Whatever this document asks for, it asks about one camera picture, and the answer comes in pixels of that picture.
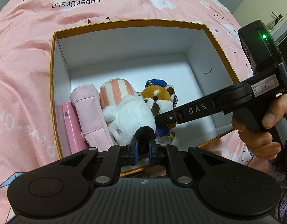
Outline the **person's right hand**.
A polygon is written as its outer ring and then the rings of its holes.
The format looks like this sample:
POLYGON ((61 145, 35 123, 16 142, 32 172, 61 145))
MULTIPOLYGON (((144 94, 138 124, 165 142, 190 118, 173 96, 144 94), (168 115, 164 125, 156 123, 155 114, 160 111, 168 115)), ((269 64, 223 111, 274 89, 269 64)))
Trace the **person's right hand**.
MULTIPOLYGON (((278 96, 271 103, 262 119, 262 125, 266 129, 271 129, 284 117, 287 119, 287 95, 278 96)), ((240 139, 258 159, 272 160, 280 153, 280 143, 274 142, 273 136, 269 132, 248 130, 246 126, 234 116, 232 117, 232 126, 239 131, 240 139)))

